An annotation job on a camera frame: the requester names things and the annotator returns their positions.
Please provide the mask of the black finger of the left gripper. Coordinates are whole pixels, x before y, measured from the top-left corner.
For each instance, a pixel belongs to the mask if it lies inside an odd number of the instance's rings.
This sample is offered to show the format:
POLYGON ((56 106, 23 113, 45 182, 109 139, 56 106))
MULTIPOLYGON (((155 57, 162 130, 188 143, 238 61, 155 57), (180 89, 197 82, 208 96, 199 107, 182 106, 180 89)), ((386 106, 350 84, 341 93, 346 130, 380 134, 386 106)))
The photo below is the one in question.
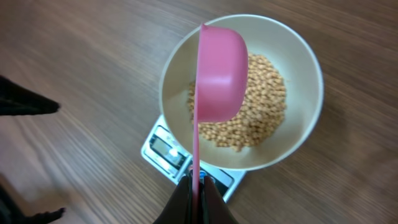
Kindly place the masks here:
POLYGON ((65 208, 31 213, 29 204, 13 189, 1 184, 1 224, 48 224, 63 217, 65 208))

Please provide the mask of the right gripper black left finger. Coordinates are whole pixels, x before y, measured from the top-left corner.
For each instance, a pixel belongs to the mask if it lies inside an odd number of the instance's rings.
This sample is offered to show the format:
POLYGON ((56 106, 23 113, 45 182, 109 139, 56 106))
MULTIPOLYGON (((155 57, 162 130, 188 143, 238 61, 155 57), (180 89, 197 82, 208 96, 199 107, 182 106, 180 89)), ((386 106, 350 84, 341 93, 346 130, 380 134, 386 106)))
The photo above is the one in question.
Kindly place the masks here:
POLYGON ((184 176, 154 224, 192 223, 192 177, 184 176))

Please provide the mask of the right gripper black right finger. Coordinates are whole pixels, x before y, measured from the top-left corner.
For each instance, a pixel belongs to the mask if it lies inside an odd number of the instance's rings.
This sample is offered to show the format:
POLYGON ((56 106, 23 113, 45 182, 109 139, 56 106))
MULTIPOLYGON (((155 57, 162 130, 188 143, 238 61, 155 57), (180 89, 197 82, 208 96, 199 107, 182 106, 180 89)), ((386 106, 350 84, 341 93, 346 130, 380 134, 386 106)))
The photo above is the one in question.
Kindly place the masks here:
POLYGON ((205 224, 238 224, 212 179, 208 176, 204 176, 203 179, 201 206, 205 224))

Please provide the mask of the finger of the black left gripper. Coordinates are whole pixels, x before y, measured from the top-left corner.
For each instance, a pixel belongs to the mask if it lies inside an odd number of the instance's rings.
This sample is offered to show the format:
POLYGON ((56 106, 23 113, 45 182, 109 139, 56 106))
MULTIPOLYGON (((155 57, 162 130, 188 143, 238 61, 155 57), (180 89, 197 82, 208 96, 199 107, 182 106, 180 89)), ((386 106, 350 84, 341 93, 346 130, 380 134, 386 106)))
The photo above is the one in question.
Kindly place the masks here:
POLYGON ((1 116, 43 115, 56 113, 60 105, 30 91, 1 75, 1 116))

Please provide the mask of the pink plastic scoop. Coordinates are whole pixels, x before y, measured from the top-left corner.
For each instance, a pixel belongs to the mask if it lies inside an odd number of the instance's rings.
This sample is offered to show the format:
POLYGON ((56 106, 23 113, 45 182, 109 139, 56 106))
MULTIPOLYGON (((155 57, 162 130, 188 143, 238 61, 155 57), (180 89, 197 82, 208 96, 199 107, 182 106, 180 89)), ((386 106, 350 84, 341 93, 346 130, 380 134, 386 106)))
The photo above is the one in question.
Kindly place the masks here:
POLYGON ((243 103, 248 79, 248 50, 232 29, 202 24, 198 42, 193 114, 192 223, 198 220, 199 123, 232 119, 243 103))

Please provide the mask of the white bowl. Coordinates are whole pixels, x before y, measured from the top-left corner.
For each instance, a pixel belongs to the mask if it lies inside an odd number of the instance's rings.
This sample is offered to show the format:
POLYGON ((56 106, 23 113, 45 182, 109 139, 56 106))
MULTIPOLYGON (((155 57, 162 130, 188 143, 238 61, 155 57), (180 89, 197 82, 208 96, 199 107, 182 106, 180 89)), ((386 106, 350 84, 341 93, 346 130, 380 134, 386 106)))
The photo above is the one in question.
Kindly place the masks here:
MULTIPOLYGON (((257 147, 234 152, 200 139, 202 163, 220 169, 256 170, 271 166, 296 151, 315 127, 323 104, 324 84, 313 50, 293 29, 268 17, 235 14, 208 22, 238 32, 249 52, 262 54, 285 79, 285 119, 273 135, 257 147)), ((160 79, 159 103, 169 131, 177 144, 193 152, 193 127, 187 99, 197 69, 199 28, 188 33, 174 48, 160 79)))

